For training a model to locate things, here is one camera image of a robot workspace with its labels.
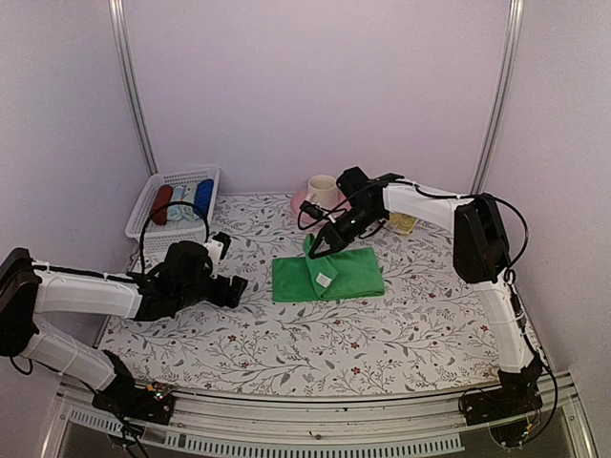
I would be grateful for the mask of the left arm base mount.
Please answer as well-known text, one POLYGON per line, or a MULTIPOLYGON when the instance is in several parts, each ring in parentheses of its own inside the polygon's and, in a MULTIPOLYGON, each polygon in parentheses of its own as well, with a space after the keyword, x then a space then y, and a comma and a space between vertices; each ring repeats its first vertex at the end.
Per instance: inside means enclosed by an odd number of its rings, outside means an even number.
POLYGON ((116 376, 106 388, 95 392, 92 406, 120 418, 168 426, 175 403, 171 394, 137 387, 130 377, 116 376))

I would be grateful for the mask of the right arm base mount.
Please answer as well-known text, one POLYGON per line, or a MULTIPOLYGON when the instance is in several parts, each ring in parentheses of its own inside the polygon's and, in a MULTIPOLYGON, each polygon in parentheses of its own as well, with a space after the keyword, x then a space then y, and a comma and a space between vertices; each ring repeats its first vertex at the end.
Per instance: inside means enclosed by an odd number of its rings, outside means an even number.
POLYGON ((458 410, 468 426, 481 425, 535 412, 543 407, 537 385, 519 391, 514 385, 491 389, 465 390, 458 399, 458 410))

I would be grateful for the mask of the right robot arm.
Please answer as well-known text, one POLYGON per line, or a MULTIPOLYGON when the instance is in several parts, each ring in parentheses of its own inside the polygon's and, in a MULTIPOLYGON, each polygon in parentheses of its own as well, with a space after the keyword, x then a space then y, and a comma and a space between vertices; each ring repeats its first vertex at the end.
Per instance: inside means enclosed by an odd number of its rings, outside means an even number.
POLYGON ((347 248, 375 221, 403 214, 453 233, 453 268, 471 285, 487 313, 499 356, 502 388, 494 408, 513 416, 527 405, 543 371, 537 352, 527 342, 526 315, 515 290, 517 258, 498 210, 502 201, 490 194, 445 194, 388 173, 370 178, 361 168, 346 169, 337 185, 349 210, 322 211, 324 223, 307 253, 311 259, 334 255, 347 248))

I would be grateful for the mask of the green microfibre towel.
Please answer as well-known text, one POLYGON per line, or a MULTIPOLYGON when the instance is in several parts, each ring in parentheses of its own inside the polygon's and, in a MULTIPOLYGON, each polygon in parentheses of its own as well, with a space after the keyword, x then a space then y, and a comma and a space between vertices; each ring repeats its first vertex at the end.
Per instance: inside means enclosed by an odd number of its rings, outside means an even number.
POLYGON ((322 258, 308 255, 314 243, 309 234, 301 257, 272 262, 274 302, 329 302, 380 297, 385 293, 383 276, 370 247, 341 251, 322 258))

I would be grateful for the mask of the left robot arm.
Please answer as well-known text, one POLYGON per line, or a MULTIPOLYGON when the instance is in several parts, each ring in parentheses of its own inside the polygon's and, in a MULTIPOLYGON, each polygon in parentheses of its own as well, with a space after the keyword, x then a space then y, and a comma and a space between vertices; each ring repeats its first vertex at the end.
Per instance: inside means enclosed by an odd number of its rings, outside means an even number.
POLYGON ((115 316, 137 323, 173 318, 200 302, 239 305, 247 280, 224 277, 228 244, 175 242, 162 262, 142 272, 107 274, 54 266, 15 248, 1 264, 1 354, 67 374, 97 391, 122 414, 142 404, 131 372, 115 355, 91 348, 47 323, 52 312, 115 316))

